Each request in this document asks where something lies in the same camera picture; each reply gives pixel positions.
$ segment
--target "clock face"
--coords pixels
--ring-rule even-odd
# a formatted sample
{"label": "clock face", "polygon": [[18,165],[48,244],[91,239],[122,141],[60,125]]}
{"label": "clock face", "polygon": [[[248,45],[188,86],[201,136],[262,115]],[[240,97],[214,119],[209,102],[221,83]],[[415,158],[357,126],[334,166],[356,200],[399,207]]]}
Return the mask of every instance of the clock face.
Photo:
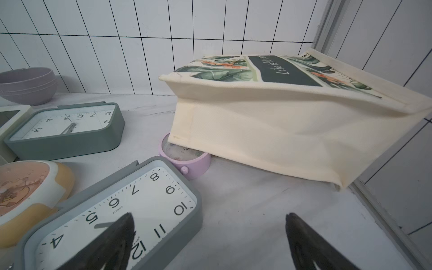
{"label": "clock face", "polygon": [[102,129],[108,126],[114,109],[115,105],[98,105],[42,111],[15,132],[10,140],[25,140]]}
{"label": "clock face", "polygon": [[62,215],[64,221],[52,221],[57,228],[45,230],[35,249],[35,268],[57,269],[130,212],[136,230],[130,270],[196,208],[193,193],[164,167],[145,166],[127,178],[108,188],[109,193],[101,192]]}
{"label": "clock face", "polygon": [[195,149],[182,147],[168,142],[169,134],[162,141],[163,152],[171,159],[178,161],[189,161],[200,157],[204,152]]}

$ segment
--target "pink alarm clock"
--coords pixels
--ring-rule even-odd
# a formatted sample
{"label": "pink alarm clock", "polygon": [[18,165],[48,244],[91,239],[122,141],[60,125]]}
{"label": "pink alarm clock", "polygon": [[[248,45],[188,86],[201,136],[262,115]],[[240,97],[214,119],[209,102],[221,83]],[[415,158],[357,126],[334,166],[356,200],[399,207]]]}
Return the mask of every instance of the pink alarm clock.
{"label": "pink alarm clock", "polygon": [[210,167],[211,155],[168,142],[169,133],[159,144],[159,154],[168,159],[188,180],[201,176]]}

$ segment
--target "dark green label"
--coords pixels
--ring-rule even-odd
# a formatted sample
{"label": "dark green label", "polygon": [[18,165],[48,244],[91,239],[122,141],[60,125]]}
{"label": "dark green label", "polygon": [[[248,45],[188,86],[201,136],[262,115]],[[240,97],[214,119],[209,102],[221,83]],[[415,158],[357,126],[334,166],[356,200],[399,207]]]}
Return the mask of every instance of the dark green label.
{"label": "dark green label", "polygon": [[261,72],[263,82],[321,86],[290,62],[275,55],[249,56]]}

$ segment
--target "clock hand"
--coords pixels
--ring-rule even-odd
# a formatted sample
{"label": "clock hand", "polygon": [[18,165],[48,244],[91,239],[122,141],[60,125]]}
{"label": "clock hand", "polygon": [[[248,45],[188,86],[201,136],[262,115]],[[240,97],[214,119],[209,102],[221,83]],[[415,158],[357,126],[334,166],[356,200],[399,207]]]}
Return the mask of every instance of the clock hand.
{"label": "clock hand", "polygon": [[71,132],[72,132],[72,130],[74,129],[74,127],[76,127],[76,123],[72,123],[72,124],[71,124],[71,127],[69,128],[69,130],[68,130],[68,131],[66,131],[66,133],[65,133],[65,134],[71,133]]}
{"label": "clock hand", "polygon": [[72,129],[73,129],[75,126],[76,126],[76,123],[75,123],[75,122],[74,122],[74,123],[71,123],[69,126],[67,126],[67,128],[66,128],[65,130],[63,130],[63,131],[60,133],[60,135],[62,135],[63,133],[64,133],[64,134],[70,133],[70,132],[72,131]]}

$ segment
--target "gray clock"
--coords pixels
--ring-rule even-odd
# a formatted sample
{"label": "gray clock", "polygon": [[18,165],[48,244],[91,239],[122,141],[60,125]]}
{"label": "gray clock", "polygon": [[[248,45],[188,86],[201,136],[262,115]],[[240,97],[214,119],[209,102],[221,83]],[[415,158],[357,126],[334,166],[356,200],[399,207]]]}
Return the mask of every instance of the gray clock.
{"label": "gray clock", "polygon": [[22,160],[53,160],[109,151],[121,141],[117,103],[58,106],[34,113],[4,142]]}
{"label": "gray clock", "polygon": [[107,224],[130,213],[135,235],[126,269],[161,270],[203,222],[199,193],[163,157],[133,162],[60,207],[21,239],[15,269],[57,269],[101,235]]}

